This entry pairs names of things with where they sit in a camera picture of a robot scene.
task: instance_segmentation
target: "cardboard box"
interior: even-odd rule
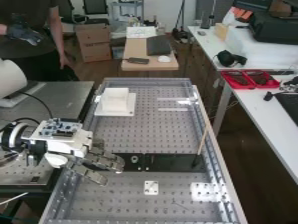
[[[222,23],[215,23],[215,35],[225,41],[229,27]]]
[[[77,25],[76,34],[84,62],[111,59],[107,26],[103,24]]]

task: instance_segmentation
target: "keyboard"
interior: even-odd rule
[[[298,126],[298,93],[278,93],[275,97]]]
[[[146,38],[146,54],[151,55],[167,55],[171,52],[170,43],[166,36],[154,36]]]

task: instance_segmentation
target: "white box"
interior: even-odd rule
[[[103,112],[127,111],[127,88],[106,88],[101,97],[101,107]]]

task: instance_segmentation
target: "person's arm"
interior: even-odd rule
[[[60,68],[62,69],[65,65],[72,67],[68,58],[64,54],[62,24],[58,16],[57,6],[49,9],[48,24],[60,55]]]
[[[0,35],[6,35],[6,26],[4,24],[0,24]]]

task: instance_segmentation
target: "computer screen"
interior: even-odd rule
[[[233,5],[237,8],[248,11],[267,11],[271,6],[272,0],[234,0]]]

